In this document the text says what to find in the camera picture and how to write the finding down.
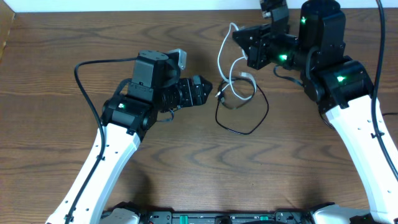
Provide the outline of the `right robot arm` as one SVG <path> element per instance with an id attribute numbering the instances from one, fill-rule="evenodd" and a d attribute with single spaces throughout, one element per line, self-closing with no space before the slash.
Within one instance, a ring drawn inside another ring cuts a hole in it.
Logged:
<path id="1" fill-rule="evenodd" d="M 297 83 L 343 140 L 363 183 L 367 210 L 327 203 L 311 210 L 310 223 L 396 223 L 397 148 L 377 98 L 378 82 L 345 55 L 346 17 L 336 1 L 306 1 L 299 33 L 289 33 L 285 1 L 261 1 L 269 24 L 237 30 L 233 40 L 259 70 L 270 63 L 297 70 Z"/>

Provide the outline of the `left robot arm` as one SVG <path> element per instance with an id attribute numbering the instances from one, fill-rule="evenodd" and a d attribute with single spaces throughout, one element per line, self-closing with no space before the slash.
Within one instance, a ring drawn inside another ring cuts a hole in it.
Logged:
<path id="1" fill-rule="evenodd" d="M 140 214 L 128 208 L 104 210 L 121 171 L 159 113 L 206 103 L 212 84 L 199 75 L 181 78 L 187 60 L 182 49 L 141 50 L 131 60 L 132 77 L 120 82 L 101 113 L 87 92 L 82 93 L 98 132 L 72 187 L 47 223 L 139 223 Z"/>

